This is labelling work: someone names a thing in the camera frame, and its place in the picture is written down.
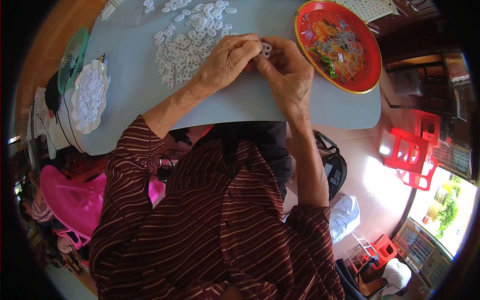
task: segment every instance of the maroon striped shirt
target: maroon striped shirt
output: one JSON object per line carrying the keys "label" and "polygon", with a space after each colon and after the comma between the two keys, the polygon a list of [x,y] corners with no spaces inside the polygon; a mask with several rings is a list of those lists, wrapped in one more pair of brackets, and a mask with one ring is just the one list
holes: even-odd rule
{"label": "maroon striped shirt", "polygon": [[283,223],[275,177],[242,141],[226,166],[220,141],[175,167],[152,209],[148,182],[165,140],[139,116],[107,163],[90,272],[100,299],[218,299],[236,285],[244,299],[343,299],[329,207],[295,206]]}

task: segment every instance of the red plate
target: red plate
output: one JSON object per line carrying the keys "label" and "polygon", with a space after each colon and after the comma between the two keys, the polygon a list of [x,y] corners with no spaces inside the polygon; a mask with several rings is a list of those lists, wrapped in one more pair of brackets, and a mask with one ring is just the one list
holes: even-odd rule
{"label": "red plate", "polygon": [[[367,25],[340,4],[326,0],[303,4],[295,16],[295,34],[317,72],[338,88],[363,94],[380,81],[382,56],[377,41]],[[322,55],[334,61],[337,78],[330,77]]]}

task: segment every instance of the white bowl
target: white bowl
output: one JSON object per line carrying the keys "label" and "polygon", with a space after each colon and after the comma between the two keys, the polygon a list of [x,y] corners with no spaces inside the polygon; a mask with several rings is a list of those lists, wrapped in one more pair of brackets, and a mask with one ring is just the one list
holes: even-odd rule
{"label": "white bowl", "polygon": [[[92,70],[98,70],[99,74],[103,75],[102,83],[104,86],[103,89],[103,94],[102,94],[102,100],[100,103],[100,106],[98,107],[98,117],[91,123],[86,124],[84,127],[80,127],[80,123],[77,120],[77,97],[78,97],[78,91],[79,91],[79,86],[80,82],[82,81],[82,78],[85,77],[85,72],[88,69]],[[105,110],[105,107],[107,106],[107,90],[108,90],[108,79],[107,79],[107,66],[104,65],[101,61],[99,60],[92,60],[92,63],[87,64],[84,66],[82,69],[82,72],[78,75],[77,79],[75,80],[75,91],[73,92],[72,95],[72,118],[75,120],[75,128],[78,131],[81,131],[83,134],[89,134],[91,133],[95,128],[97,128],[100,125],[100,115],[102,112]]]}

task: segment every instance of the shirt sleeve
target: shirt sleeve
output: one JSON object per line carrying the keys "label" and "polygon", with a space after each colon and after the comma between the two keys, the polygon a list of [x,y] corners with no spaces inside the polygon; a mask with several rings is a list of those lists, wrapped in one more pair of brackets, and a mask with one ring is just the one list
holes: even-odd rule
{"label": "shirt sleeve", "polygon": [[89,271],[99,292],[152,211],[148,183],[164,143],[138,116],[107,160],[102,213],[90,242]]}
{"label": "shirt sleeve", "polygon": [[299,204],[294,206],[287,218],[289,224],[300,236],[318,275],[330,295],[343,299],[345,293],[340,285],[340,277],[335,271],[333,243],[330,236],[329,219],[332,208]]}

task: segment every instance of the pink chair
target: pink chair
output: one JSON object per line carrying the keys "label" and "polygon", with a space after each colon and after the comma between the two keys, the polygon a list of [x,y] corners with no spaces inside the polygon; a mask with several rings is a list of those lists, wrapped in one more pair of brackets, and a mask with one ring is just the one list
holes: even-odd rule
{"label": "pink chair", "polygon": [[[67,227],[57,233],[72,240],[67,233],[73,232],[78,239],[77,242],[72,240],[76,249],[89,242],[98,226],[106,183],[105,173],[90,182],[79,183],[67,179],[53,166],[42,169],[40,184],[43,198],[53,215]],[[152,202],[164,191],[163,183],[152,177],[148,190]]]}

